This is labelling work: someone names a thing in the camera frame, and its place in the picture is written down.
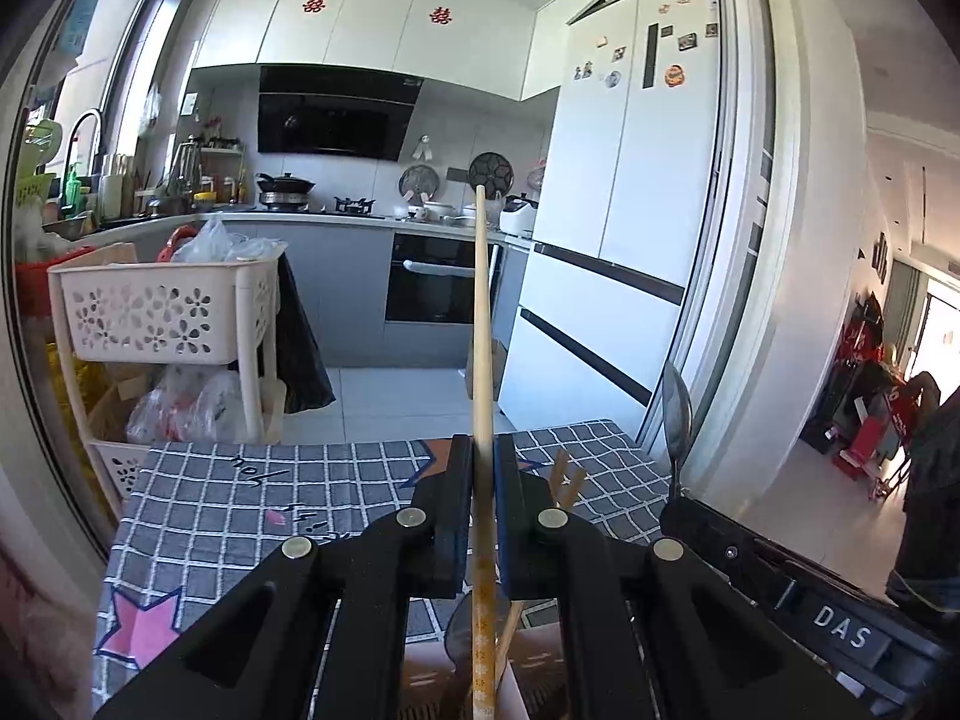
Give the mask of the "white refrigerator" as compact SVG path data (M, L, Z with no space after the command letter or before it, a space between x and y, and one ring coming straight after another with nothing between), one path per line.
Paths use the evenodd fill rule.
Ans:
M574 23L500 408L641 431L680 322L715 153L718 0Z

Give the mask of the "beige flower-pattern trolley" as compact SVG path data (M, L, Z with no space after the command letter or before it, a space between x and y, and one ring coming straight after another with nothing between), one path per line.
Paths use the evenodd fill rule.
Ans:
M113 514L148 454L124 422L166 364L236 366L242 426L257 444L281 439L277 259L142 263L119 242L51 266L47 281L71 414Z

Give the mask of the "black range hood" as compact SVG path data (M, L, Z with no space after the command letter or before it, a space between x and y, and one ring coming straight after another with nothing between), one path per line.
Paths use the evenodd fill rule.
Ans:
M260 153L400 158L420 76L336 65L261 65Z

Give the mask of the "round black wall pan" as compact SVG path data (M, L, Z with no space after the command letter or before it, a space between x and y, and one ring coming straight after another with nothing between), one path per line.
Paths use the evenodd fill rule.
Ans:
M503 154L485 151L470 163L467 184L471 188L483 187L487 199L505 199L514 184L514 169Z

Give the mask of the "white upper cabinets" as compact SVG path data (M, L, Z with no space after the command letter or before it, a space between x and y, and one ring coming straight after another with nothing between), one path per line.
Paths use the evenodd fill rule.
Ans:
M197 68L336 65L397 71L525 101L562 82L562 2L215 0Z

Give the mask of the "grey checked tablecloth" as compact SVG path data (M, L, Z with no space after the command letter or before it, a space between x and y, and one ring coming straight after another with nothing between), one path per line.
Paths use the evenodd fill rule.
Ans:
M584 470L574 510L625 541L651 543L669 488L656 460L612 421L517 431L517 461L550 475ZM132 681L149 654L212 608L288 536L356 536L410 504L441 466L436 440L361 444L160 444L128 485L99 601L91 705Z

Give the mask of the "black hanging bag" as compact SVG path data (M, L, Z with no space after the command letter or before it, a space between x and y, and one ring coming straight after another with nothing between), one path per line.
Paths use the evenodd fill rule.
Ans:
M294 415L322 410L334 403L334 387L286 255L278 261L278 295L277 372L286 385L285 411Z

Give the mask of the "black built-in oven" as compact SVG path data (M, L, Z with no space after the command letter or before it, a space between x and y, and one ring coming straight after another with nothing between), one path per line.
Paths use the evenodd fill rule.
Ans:
M387 322L469 325L475 244L397 232L387 283Z

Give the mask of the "black wok on stove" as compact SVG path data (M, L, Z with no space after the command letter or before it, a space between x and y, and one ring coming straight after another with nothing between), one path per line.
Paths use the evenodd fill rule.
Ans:
M279 176L270 176L259 172L256 179L259 188L259 202L268 208L302 208L309 205L309 193L314 184L301 177L283 172Z

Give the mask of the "wooden chopstick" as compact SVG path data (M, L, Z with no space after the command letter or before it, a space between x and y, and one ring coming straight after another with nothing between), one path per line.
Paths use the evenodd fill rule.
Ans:
M576 466L566 473L562 499L551 497L548 479L503 466L496 472L494 500L500 537L500 575L509 600L505 627L496 644L496 679L503 678L509 652L532 601L563 600L574 587L576 527L571 507L586 472Z
M551 465L550 470L550 479L548 484L550 484L551 497L555 502L562 499L563 486L565 486L566 479L566 468L568 468L569 455L568 452L560 447L558 452L556 452L555 460L553 460L553 465Z
M473 294L472 717L494 718L496 706L496 578L494 578L493 383L491 383L490 255L487 197L475 199Z

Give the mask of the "black kitchen faucet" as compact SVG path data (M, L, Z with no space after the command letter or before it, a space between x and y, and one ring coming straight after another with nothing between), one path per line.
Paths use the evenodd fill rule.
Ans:
M65 171L62 179L60 210L75 216L82 210L83 181L96 171L103 135L103 111L90 107L78 115L71 126L65 151Z

